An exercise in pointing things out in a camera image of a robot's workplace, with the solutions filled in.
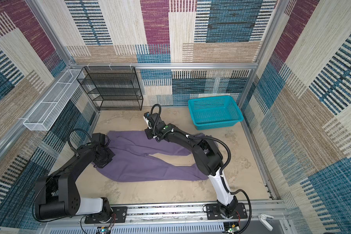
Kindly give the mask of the purple trousers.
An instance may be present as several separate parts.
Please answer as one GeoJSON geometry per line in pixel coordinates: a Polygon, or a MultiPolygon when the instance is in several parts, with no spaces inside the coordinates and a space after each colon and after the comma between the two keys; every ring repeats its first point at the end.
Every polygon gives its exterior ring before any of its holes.
{"type": "Polygon", "coordinates": [[[103,176],[116,182],[143,182],[157,180],[207,180],[195,164],[175,166],[154,154],[185,157],[186,148],[171,142],[148,139],[144,131],[110,131],[109,148],[115,154],[104,168],[97,168],[103,176]]]}

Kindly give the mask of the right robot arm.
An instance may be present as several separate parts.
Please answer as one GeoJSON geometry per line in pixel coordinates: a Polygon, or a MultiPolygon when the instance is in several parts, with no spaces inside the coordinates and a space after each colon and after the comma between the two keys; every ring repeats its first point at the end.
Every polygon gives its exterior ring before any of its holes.
{"type": "Polygon", "coordinates": [[[189,150],[197,168],[211,181],[216,193],[217,203],[223,218],[236,214],[238,199],[230,191],[223,169],[231,160],[229,147],[221,140],[210,136],[196,136],[180,130],[173,124],[165,124],[159,114],[144,114],[147,123],[145,133],[149,139],[158,142],[165,140],[189,150]]]}

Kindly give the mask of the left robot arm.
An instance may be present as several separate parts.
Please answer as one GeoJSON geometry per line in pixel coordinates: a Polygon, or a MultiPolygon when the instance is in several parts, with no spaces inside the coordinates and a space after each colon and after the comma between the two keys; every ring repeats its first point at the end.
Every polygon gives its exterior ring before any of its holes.
{"type": "Polygon", "coordinates": [[[113,214],[107,198],[81,197],[76,181],[88,165],[103,168],[111,162],[114,153],[106,139],[80,146],[74,156],[51,175],[38,179],[35,185],[32,215],[38,222],[87,215],[98,222],[107,222],[113,214]]]}

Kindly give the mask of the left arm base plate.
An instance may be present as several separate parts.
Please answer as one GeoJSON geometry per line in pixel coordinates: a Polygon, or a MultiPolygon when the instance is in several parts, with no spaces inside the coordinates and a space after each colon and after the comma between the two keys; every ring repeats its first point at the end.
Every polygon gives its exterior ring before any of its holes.
{"type": "Polygon", "coordinates": [[[110,211],[102,211],[97,214],[89,214],[84,220],[84,224],[108,225],[113,223],[124,223],[126,221],[127,206],[111,207],[110,211]]]}

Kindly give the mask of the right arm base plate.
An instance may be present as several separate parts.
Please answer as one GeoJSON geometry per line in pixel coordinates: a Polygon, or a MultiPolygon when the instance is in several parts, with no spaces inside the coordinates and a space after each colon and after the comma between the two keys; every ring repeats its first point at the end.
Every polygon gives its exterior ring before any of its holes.
{"type": "Polygon", "coordinates": [[[224,206],[219,203],[211,203],[203,206],[203,212],[207,214],[208,220],[218,219],[247,219],[247,209],[244,203],[237,203],[235,208],[224,206]]]}

